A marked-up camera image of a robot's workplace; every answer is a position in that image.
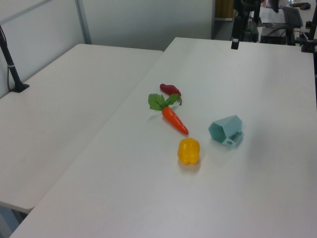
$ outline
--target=orange carrot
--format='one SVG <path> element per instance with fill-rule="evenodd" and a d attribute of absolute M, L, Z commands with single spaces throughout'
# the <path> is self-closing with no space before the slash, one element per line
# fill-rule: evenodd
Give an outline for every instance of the orange carrot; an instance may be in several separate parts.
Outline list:
<path fill-rule="evenodd" d="M 170 107 L 165 107 L 162 110 L 163 116 L 168 120 L 176 129 L 178 129 L 180 132 L 184 133 L 185 135 L 188 135 L 188 129 L 184 126 L 182 121 L 178 118 L 176 113 L 173 111 Z"/>
<path fill-rule="evenodd" d="M 168 107 L 169 105 L 173 105 L 177 100 L 180 99 L 179 94 L 174 93 L 169 96 L 167 100 L 165 100 L 163 95 L 159 94 L 150 94 L 149 95 L 149 105 L 150 109 L 156 111 L 162 111 L 163 116 L 166 118 L 168 122 L 170 122 L 176 129 L 180 132 L 188 135 L 188 130 L 182 123 L 182 121 L 178 118 L 176 113 L 172 108 Z"/>

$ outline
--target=yellow bell pepper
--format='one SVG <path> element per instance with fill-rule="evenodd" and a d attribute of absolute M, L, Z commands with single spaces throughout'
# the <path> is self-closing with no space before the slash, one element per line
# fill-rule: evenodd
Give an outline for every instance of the yellow bell pepper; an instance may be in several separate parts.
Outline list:
<path fill-rule="evenodd" d="M 183 164 L 196 164 L 199 161 L 200 145 L 193 138 L 182 139 L 178 146 L 178 158 Z"/>

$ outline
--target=table surface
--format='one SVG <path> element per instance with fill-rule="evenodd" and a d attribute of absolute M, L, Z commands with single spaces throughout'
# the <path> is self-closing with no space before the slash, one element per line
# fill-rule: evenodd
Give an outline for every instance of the table surface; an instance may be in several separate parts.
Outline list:
<path fill-rule="evenodd" d="M 12 238 L 315 238 L 313 56 L 230 46 L 176 38 Z M 149 109 L 161 83 L 182 93 L 173 108 L 200 142 L 197 165 L 178 162 L 185 136 Z M 231 115 L 245 134 L 233 148 L 208 132 Z"/>
<path fill-rule="evenodd" d="M 161 56 L 77 45 L 0 100 L 0 205 L 29 212 Z"/>

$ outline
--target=teal cup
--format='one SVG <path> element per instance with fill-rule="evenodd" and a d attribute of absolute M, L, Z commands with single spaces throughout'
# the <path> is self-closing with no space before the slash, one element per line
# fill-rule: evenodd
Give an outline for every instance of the teal cup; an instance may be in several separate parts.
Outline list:
<path fill-rule="evenodd" d="M 237 115 L 214 121 L 208 128 L 213 140 L 222 145 L 236 146 L 242 138 L 242 121 Z"/>

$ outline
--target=toy vegetable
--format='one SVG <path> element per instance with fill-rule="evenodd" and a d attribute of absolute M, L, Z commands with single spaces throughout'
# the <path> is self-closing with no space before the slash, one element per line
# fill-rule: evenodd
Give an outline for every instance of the toy vegetable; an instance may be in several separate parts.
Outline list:
<path fill-rule="evenodd" d="M 183 164 L 196 164 L 199 161 L 200 145 L 193 138 L 182 139 L 178 146 L 178 158 Z"/>
<path fill-rule="evenodd" d="M 168 95 L 172 95 L 174 93 L 179 95 L 179 100 L 180 100 L 180 104 L 182 105 L 182 99 L 180 98 L 180 96 L 182 96 L 182 94 L 180 93 L 180 91 L 174 86 L 174 85 L 166 85 L 166 84 L 161 84 L 159 86 L 159 88 L 164 92 L 167 93 Z"/>
<path fill-rule="evenodd" d="M 166 120 L 168 120 L 180 132 L 188 135 L 188 129 L 184 126 L 184 124 L 178 118 L 173 109 L 168 107 L 169 105 L 173 105 L 179 98 L 180 97 L 178 94 L 172 94 L 165 101 L 163 95 L 150 94 L 148 102 L 150 104 L 150 109 L 162 111 L 162 114 L 166 118 Z"/>

